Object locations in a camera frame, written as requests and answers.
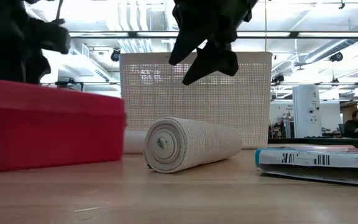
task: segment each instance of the white roll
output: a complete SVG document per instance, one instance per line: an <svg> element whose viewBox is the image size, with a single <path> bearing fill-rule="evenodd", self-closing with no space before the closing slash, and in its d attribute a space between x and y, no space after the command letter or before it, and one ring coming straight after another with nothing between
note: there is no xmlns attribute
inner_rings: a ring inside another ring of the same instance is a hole
<svg viewBox="0 0 358 224"><path fill-rule="evenodd" d="M147 131L144 155L153 170L172 173L230 158L241 149L241 136L234 128L162 118Z"/></svg>
<svg viewBox="0 0 358 224"><path fill-rule="evenodd" d="M146 131L125 130L124 153L143 154L145 137L146 137Z"/></svg>

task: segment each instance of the barcode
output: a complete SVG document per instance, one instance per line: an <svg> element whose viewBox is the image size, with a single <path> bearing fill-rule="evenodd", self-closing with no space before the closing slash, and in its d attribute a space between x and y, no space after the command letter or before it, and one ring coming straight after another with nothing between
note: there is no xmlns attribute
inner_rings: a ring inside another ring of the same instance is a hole
<svg viewBox="0 0 358 224"><path fill-rule="evenodd" d="M291 164L296 156L298 156L298 153L283 153L281 163Z"/></svg>
<svg viewBox="0 0 358 224"><path fill-rule="evenodd" d="M314 164L329 166L329 155L317 155L317 159L314 159Z"/></svg>

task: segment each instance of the white perforated basket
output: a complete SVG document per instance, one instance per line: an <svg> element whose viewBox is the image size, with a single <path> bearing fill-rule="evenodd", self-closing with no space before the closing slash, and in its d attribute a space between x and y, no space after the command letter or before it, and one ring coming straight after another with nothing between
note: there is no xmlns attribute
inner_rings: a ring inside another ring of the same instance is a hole
<svg viewBox="0 0 358 224"><path fill-rule="evenodd" d="M195 119L238 129L243 147L267 145L271 53L238 52L234 77L216 72L189 86L181 81L195 53L177 66L168 64L169 53L120 56L128 130L147 131L164 117Z"/></svg>

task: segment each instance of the red container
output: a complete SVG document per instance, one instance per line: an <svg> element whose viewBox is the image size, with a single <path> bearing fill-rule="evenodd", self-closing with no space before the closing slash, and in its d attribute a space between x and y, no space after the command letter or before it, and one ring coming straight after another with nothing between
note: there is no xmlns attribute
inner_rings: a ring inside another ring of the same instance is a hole
<svg viewBox="0 0 358 224"><path fill-rule="evenodd" d="M0 81L0 171L119 160L125 127L122 99Z"/></svg>

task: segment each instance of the wooden table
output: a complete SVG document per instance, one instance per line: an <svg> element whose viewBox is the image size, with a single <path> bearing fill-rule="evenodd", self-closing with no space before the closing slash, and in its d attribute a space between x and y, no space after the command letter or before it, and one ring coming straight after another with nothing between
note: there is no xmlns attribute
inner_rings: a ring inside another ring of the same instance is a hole
<svg viewBox="0 0 358 224"><path fill-rule="evenodd" d="M122 162L0 173L0 224L349 223L358 187L262 177L253 151L177 174Z"/></svg>

